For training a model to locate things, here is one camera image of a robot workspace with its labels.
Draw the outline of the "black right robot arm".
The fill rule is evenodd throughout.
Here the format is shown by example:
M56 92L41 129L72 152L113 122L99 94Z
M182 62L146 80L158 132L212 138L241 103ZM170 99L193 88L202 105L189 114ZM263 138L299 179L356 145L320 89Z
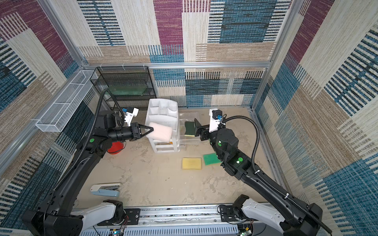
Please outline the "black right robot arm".
M227 122L236 119L250 122L256 130L256 142L251 157L238 148L239 140L226 127ZM320 228L332 234L332 230L322 222L323 211L317 204L309 205L296 198L256 164L260 130L252 119L245 116L222 118L215 130L195 120L195 136L202 141L209 141L221 161L221 166L230 176L253 188L271 204L271 207L254 204L248 196L240 195L233 204L236 217L261 221L283 236L315 236Z

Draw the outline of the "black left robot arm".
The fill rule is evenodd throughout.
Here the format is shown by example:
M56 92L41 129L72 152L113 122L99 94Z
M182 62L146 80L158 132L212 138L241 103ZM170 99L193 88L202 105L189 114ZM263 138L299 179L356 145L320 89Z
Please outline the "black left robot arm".
M78 236L83 230L124 212L122 204L105 202L84 213L72 214L74 202L88 176L115 142L136 141L153 132L153 127L131 123L117 126L113 111L96 112L90 132L77 146L73 161L57 185L36 208L27 210L22 222L34 236Z

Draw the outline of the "pink sponge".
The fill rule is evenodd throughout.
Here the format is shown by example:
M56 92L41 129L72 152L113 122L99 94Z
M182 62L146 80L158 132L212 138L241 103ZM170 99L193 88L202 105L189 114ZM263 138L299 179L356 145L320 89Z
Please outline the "pink sponge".
M165 143L170 142L172 133L173 133L172 127L153 123L153 122L151 122L149 126L153 127L154 131L147 135L148 138L165 142Z

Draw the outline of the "yellow sponge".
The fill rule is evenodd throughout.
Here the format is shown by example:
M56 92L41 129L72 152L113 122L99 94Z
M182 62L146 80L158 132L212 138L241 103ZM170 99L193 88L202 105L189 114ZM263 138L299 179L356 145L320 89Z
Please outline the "yellow sponge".
M187 158L187 157L183 158L182 169L183 170L201 170L202 169L201 158Z

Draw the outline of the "dark green scouring sponge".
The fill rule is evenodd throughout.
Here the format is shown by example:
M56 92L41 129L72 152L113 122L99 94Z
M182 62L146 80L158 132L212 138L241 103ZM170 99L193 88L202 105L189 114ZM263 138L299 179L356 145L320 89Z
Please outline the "dark green scouring sponge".
M190 122L190 121L185 122L185 133L184 133L184 135L188 136L188 137L194 137L195 136L195 123L194 122Z

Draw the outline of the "white plastic drawer organizer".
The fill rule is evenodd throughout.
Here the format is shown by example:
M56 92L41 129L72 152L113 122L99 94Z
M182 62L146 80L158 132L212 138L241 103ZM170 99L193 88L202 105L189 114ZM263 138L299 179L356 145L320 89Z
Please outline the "white plastic drawer organizer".
M179 111L173 100L149 100L145 124L153 128L147 135L155 153L179 152Z

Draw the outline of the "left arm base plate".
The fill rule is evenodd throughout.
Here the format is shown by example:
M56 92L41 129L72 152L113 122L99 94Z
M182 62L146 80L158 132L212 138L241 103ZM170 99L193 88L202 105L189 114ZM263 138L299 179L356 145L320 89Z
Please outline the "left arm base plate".
M121 227L122 225L137 225L139 222L140 208L124 208L123 210L116 210L114 216L102 221L97 226L114 226Z

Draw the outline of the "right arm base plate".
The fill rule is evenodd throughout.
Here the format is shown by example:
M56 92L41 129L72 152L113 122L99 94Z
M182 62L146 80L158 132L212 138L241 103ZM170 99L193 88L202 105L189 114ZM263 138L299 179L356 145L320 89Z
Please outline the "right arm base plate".
M232 206L224 204L218 205L217 212L220 215L221 222L226 222L229 224L241 224L246 222L245 219L242 220L234 214Z

